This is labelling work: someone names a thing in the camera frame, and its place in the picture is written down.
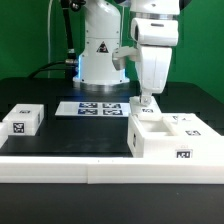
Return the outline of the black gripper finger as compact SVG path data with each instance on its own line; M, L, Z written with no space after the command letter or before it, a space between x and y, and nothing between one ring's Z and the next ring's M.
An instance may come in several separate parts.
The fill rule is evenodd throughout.
M149 105L152 102L152 96L151 95L145 95L143 93L140 94L140 103L142 105Z

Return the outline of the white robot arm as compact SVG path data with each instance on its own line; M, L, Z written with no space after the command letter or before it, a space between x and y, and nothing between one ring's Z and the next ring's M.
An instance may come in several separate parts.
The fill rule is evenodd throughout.
M178 43L180 12L191 0L59 0L65 20L68 78L78 86L108 90L129 82L126 61L135 63L140 86L137 97L148 105L163 91ZM71 11L84 10L85 47L73 45Z

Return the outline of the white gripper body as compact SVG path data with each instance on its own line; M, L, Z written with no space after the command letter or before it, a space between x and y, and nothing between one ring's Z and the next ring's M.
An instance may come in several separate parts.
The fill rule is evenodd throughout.
M166 47L139 47L137 74L143 95L160 94L166 84L172 49Z

